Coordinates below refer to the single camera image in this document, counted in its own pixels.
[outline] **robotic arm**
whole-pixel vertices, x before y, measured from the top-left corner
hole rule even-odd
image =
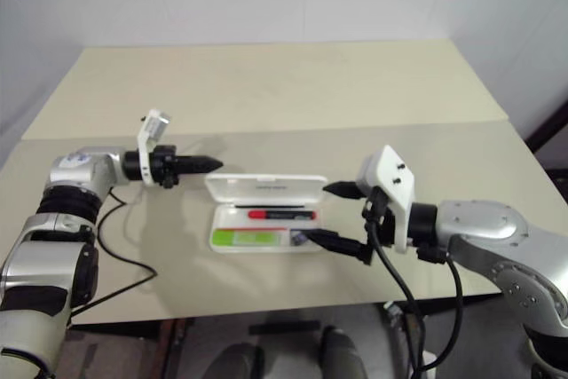
[[[568,238],[529,225],[519,212],[495,201],[414,202],[414,175],[389,146],[365,159],[356,182],[325,189],[373,201],[363,216],[379,224],[382,246],[394,245],[401,253],[408,245],[417,247],[418,257],[430,262],[447,253],[491,280],[523,324],[537,363],[554,377],[568,377]],[[370,264],[369,242],[330,233],[315,230],[308,237]]]
[[[113,186],[144,180],[171,188],[179,174],[223,165],[207,156],[177,156],[174,146],[157,146],[169,120],[152,110],[138,134],[138,151],[85,147],[53,163],[39,208],[2,268],[0,377],[53,377],[71,310],[87,304],[97,288],[95,224]]]

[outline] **beige tabletop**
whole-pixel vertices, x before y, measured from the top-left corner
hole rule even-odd
[[[303,51],[310,60],[302,59]],[[392,56],[391,61],[385,52]],[[212,74],[192,73],[193,67],[203,73],[208,69],[195,58],[217,58],[209,62],[217,67],[216,79]],[[283,69],[280,79],[272,81],[267,76],[279,76],[276,64],[292,69]],[[365,73],[353,64],[359,64]],[[314,87],[327,88],[325,93],[313,94],[319,100],[317,108],[302,89],[311,75]],[[347,84],[354,75],[361,77],[352,83],[358,89],[347,96],[342,95],[341,87],[326,83],[330,79],[338,85]],[[168,89],[161,91],[160,97],[152,95],[160,86],[154,79]],[[263,97],[259,94],[268,93],[263,91],[270,81],[272,93],[285,94],[271,97],[277,103],[274,109],[266,105],[268,101],[258,102]],[[208,89],[208,96],[202,96],[204,91],[188,90],[196,86]],[[397,96],[390,97],[391,91]],[[278,104],[285,97],[294,102]],[[302,102],[310,106],[311,115],[298,108]],[[134,148],[138,116],[143,114],[139,110],[154,106],[174,116],[163,142],[176,144],[180,154],[209,154],[223,160],[225,166],[220,171],[352,179],[363,157],[391,144],[416,175],[419,201],[503,201],[536,225],[568,233],[562,197],[449,42],[89,49],[0,174],[0,253],[7,254],[23,221],[36,210],[54,157],[87,145]],[[145,190],[140,183],[132,183],[116,192],[134,203],[109,218],[103,237],[115,251],[154,266],[160,276],[81,314],[77,323],[403,297],[377,260],[368,267],[325,251],[212,252],[207,238],[216,205],[203,177],[183,178],[180,186],[169,191]],[[361,204],[328,196],[323,201],[323,225],[363,240]],[[107,201],[103,211],[112,205]],[[390,256],[417,297],[454,293],[446,267],[420,262],[412,251],[404,256],[390,252]],[[100,256],[99,266],[99,296],[143,274],[105,254]],[[466,294],[496,291],[486,279],[461,271]]]

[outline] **open case lid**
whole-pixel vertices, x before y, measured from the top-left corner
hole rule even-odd
[[[209,173],[205,185],[218,202],[288,206],[317,203],[327,178],[319,175]]]

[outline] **white bracket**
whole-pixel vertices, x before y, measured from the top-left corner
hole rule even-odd
[[[152,171],[150,170],[150,153],[158,145],[163,132],[170,124],[171,117],[162,113],[155,108],[151,109],[144,119],[144,123],[140,128],[137,136],[138,142],[138,156],[140,159],[140,174],[146,186],[153,186],[155,184],[152,178]]]
[[[357,187],[370,195],[379,186],[389,197],[389,208],[395,217],[394,248],[406,252],[410,209],[415,200],[414,174],[391,146],[367,157],[357,176]]]

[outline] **white wall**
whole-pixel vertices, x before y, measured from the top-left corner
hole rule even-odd
[[[84,45],[451,37],[526,136],[567,96],[567,28],[568,0],[0,0],[0,164]]]

